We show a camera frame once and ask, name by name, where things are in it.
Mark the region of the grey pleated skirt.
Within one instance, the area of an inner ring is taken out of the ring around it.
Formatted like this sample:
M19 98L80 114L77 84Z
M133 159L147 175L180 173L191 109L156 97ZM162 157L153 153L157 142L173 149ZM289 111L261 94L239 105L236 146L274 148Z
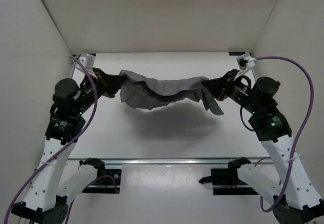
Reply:
M212 94L203 86L207 77L158 80L128 70L121 70L119 74L126 77L120 89L120 100L133 109L152 110L190 99L202 102L205 110L210 110L214 115L224 114Z

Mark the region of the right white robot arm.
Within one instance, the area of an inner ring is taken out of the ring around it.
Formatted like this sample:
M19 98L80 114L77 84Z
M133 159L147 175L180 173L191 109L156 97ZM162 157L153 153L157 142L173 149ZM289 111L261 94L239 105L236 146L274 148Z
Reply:
M251 113L249 123L267 151L280 178L278 184L257 169L245 157L228 163L227 178L231 183L249 185L268 204L279 223L307 223L323 216L323 198L311 183L294 146L296 138L287 119L277 109L273 98L280 83L261 77L255 84L243 84L244 76L233 69L223 77L203 81L212 96L222 101L230 98Z

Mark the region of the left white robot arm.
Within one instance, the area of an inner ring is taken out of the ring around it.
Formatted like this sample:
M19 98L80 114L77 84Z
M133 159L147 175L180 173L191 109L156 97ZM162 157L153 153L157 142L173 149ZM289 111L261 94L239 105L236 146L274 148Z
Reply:
M95 68L92 74L85 73L81 84L72 78L57 82L41 161L22 186L22 189L29 187L25 198L18 202L15 196L12 200L5 223L10 214L30 223L67 223L76 196L108 177L102 160L88 158L81 162L80 171L63 185L59 184L70 153L94 118L91 115L85 121L83 114L90 107L96 110L102 95L113 98L125 81L124 75L108 75Z

